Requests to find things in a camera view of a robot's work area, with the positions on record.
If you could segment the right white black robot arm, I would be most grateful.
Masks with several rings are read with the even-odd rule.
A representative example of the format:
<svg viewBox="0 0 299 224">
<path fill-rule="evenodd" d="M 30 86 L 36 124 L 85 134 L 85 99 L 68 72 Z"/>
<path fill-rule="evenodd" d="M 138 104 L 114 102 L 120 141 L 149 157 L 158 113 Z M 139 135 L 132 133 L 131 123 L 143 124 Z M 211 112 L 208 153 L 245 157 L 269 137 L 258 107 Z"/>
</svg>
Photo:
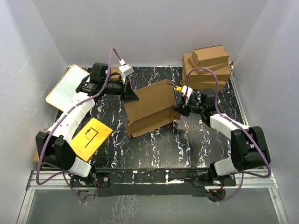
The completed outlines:
<svg viewBox="0 0 299 224">
<path fill-rule="evenodd" d="M 250 169 L 266 166 L 271 175 L 271 157 L 264 136 L 259 126 L 247 126 L 229 118 L 218 108 L 218 94 L 211 89 L 201 91 L 197 98 L 192 88 L 183 86 L 176 89 L 180 93 L 180 102 L 174 111 L 188 117 L 191 113 L 199 114 L 208 127 L 217 130 L 230 140 L 231 155 L 210 164 L 207 173 L 193 176 L 202 182 L 219 185 L 229 175 L 248 174 Z"/>
</svg>

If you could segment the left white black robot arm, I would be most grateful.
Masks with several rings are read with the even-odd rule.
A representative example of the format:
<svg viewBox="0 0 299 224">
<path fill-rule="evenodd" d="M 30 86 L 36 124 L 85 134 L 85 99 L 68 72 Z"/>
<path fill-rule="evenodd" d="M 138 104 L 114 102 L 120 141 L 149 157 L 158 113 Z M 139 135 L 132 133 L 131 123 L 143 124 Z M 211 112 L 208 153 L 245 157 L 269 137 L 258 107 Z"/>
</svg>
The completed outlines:
<svg viewBox="0 0 299 224">
<path fill-rule="evenodd" d="M 79 79 L 70 108 L 46 132 L 36 135 L 38 169 L 48 164 L 73 175 L 86 186 L 95 184 L 95 168 L 76 155 L 71 140 L 83 118 L 104 94 L 119 96 L 122 102 L 139 99 L 130 85 L 129 75 L 134 72 L 133 68 L 124 60 L 120 60 L 120 64 L 118 80 L 111 79 L 111 68 L 105 63 L 94 63 L 92 72 Z"/>
</svg>

